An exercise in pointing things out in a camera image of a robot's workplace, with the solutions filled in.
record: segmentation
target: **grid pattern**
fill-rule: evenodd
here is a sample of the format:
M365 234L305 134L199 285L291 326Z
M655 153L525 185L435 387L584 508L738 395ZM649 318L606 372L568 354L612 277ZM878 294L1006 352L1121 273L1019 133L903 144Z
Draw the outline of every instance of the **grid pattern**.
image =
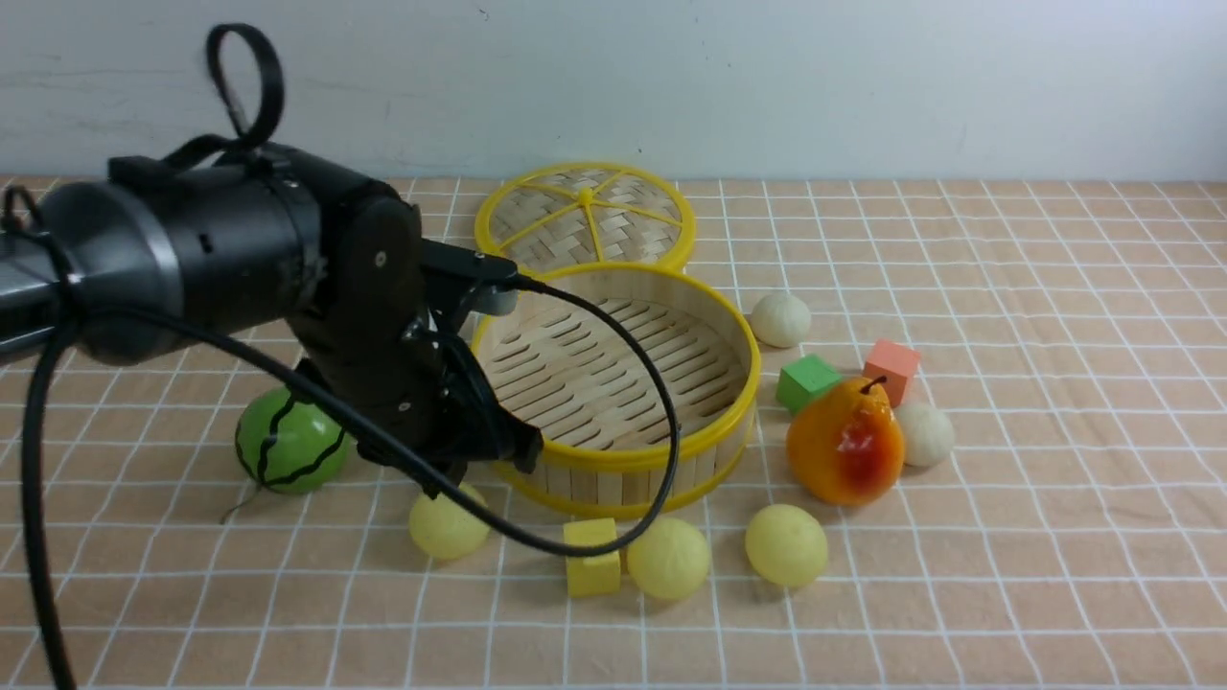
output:
M428 236L471 246L498 182L394 184ZM677 513L710 539L707 591L660 605L627 581L571 602L561 562L499 538L431 562L406 537L415 486L361 460L222 525L250 490L231 433L271 379L202 349L124 371L77 355L47 476L82 685L1227 685L1227 184L679 188L699 217L690 274L742 311L788 289L814 312L801 346L763 349L757 442ZM243 336L298 355L280 324ZM789 476L775 372L817 352L854 373L877 338L921 351L912 395L950 414L958 448L833 510ZM16 485L31 366L0 373L0 683L17 688L48 683ZM561 535L492 473L472 480ZM788 595L741 545L771 502L810 510L831 544L827 573Z

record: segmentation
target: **white ball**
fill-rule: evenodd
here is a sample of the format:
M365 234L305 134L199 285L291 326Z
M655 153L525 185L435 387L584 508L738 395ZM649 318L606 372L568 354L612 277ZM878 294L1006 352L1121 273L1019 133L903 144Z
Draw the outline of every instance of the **white ball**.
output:
M918 468L933 467L955 451L955 426L946 413L926 403L904 403L894 408L907 447L903 462Z
M788 292L772 292L755 304L750 328L755 336L774 347L791 347L810 333L810 307Z

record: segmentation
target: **black strap loop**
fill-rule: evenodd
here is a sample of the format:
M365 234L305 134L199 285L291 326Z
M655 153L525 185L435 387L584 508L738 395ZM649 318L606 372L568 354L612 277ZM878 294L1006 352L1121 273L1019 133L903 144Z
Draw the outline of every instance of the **black strap loop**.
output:
M242 38L252 55L255 58L256 69L260 72L260 109L255 114L255 122L248 125L247 114L243 106L234 96L226 74L222 71L221 49L222 42L228 33L236 33ZM226 115L234 126L234 139L226 139L217 134L205 134L189 140L179 146L162 162L177 171L193 168L209 156L220 152L253 151L272 139L272 134L281 124L281 113L286 106L286 81L281 71L281 61L272 43L260 29L244 23L217 25L205 39L205 59L209 66L209 77L213 81L213 87L226 106Z
M234 97L234 92L222 72L221 48L227 33L236 33L247 43L255 58L256 68L260 70L260 109L255 114L255 122L250 125L247 124L242 103ZM209 76L212 77L217 95L226 106L226 113L238 135L232 146L250 150L266 144L272 138L272 133L276 131L286 104L285 76L281 72L281 61L277 59L277 52L272 48L272 43L260 33L260 29L250 25L218 25L209 32L205 41L205 55L209 61Z

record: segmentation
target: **watermelon toy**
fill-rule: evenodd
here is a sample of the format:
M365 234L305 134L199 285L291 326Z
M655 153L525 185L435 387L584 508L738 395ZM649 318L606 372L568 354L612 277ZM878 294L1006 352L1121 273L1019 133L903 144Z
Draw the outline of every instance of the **watermelon toy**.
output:
M348 457L345 431L315 405L281 387L253 400L234 430L248 476L279 494L308 494L336 476Z

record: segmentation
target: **bamboo steamer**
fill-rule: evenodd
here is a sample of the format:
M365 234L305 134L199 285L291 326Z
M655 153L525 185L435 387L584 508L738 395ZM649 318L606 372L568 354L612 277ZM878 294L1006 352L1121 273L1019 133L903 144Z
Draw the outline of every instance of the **bamboo steamer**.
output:
M755 432L761 357L750 325L719 292L659 264L575 264L540 280L598 304L648 351L681 422L666 510L698 500L736 467ZM499 403L542 430L535 471L496 470L539 503L580 517L642 517L659 490L669 425L627 344L588 312L520 293L482 319L472 349Z
M480 250L534 277L600 262L681 270L694 248L694 212L672 184L647 171L562 163L496 190L474 235Z

